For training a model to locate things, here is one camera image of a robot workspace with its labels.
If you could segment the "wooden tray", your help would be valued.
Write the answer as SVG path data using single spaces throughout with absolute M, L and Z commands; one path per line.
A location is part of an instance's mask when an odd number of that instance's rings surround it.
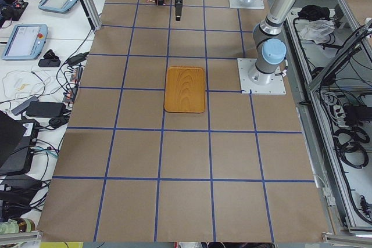
M 204 68 L 170 66 L 166 72 L 165 111 L 169 113 L 203 113 L 205 108 Z

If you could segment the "blue teach pendant near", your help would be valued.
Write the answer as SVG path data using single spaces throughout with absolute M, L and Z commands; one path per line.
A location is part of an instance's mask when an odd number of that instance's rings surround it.
M 1 58 L 6 61 L 34 60 L 42 52 L 47 35 L 46 24 L 17 24 Z

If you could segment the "black power adapter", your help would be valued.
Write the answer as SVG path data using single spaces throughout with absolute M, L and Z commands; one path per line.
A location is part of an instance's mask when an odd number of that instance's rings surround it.
M 58 102 L 36 102 L 29 104 L 26 115 L 30 117 L 52 118 L 58 117 L 65 112 L 66 105 Z

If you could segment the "black laptop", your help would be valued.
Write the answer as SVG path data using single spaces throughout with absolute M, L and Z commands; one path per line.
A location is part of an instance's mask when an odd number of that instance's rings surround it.
M 39 122 L 14 120 L 1 113 L 1 175 L 20 175 L 30 171 L 38 137 Z

